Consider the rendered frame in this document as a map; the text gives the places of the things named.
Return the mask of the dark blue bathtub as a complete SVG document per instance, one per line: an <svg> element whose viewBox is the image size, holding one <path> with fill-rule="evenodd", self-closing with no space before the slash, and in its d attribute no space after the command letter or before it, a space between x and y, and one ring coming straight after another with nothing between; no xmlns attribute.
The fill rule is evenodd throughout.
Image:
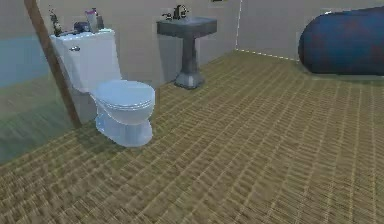
<svg viewBox="0 0 384 224"><path fill-rule="evenodd" d="M315 74L384 76L384 6L315 17L300 35L298 56Z"/></svg>

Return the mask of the brown wooden post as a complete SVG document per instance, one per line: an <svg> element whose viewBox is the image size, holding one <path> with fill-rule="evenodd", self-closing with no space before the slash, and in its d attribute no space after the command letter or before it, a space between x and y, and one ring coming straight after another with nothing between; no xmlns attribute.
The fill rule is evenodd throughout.
<svg viewBox="0 0 384 224"><path fill-rule="evenodd" d="M67 114L71 120L72 125L75 128L79 128L81 126L81 121L77 114L74 102L72 100L72 96L70 94L68 85L64 78L63 71L60 68L60 63L56 57L54 47L50 40L50 36L48 34L47 28L45 27L44 20L42 18L39 7L37 5L37 0L23 0L23 1L24 1L24 6L28 12L29 18L31 20L31 23L35 29L35 33L39 39L45 58L52 72L56 86L60 92L60 96L65 105Z"/></svg>

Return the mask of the grey pedestal sink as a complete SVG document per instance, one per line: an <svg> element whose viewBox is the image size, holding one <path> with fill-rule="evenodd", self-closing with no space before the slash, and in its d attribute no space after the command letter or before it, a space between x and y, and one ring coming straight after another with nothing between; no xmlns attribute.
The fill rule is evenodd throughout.
<svg viewBox="0 0 384 224"><path fill-rule="evenodd" d="M180 20L157 21L157 33L181 38L182 65L174 84L185 89L195 89L204 82L199 73L195 40L217 32L217 20L206 17L187 17Z"/></svg>

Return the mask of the dark sink faucet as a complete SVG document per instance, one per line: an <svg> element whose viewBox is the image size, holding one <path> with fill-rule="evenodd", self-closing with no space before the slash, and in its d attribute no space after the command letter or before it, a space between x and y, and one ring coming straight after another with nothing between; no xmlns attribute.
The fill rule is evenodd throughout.
<svg viewBox="0 0 384 224"><path fill-rule="evenodd" d="M173 13L164 13L163 16L167 20L180 20L187 17L187 13L189 10L186 8L185 5L177 5L174 8Z"/></svg>

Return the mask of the white toilet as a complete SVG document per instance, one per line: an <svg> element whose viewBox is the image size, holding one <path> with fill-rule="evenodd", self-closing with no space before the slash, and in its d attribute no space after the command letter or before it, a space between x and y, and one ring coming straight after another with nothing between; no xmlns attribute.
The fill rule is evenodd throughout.
<svg viewBox="0 0 384 224"><path fill-rule="evenodd" d="M71 86L96 105L96 129L125 147L140 147L153 137L150 117L155 89L122 76L115 31L82 32L50 37Z"/></svg>

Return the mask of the dark blue round object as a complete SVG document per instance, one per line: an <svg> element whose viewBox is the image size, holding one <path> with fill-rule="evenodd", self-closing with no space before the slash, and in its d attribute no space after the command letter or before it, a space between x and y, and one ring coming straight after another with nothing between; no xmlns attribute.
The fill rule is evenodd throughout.
<svg viewBox="0 0 384 224"><path fill-rule="evenodd" d="M81 21L74 23L74 29L77 30L79 33L90 31L89 24L87 22L81 22Z"/></svg>

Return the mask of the white pink-capped bottle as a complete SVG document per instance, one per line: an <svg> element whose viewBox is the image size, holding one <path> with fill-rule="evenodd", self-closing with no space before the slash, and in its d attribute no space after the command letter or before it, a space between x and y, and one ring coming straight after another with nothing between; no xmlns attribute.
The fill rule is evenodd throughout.
<svg viewBox="0 0 384 224"><path fill-rule="evenodd" d="M92 33L97 33L99 31L97 24L97 15L95 10L89 10L85 12L87 22L89 24L89 30Z"/></svg>

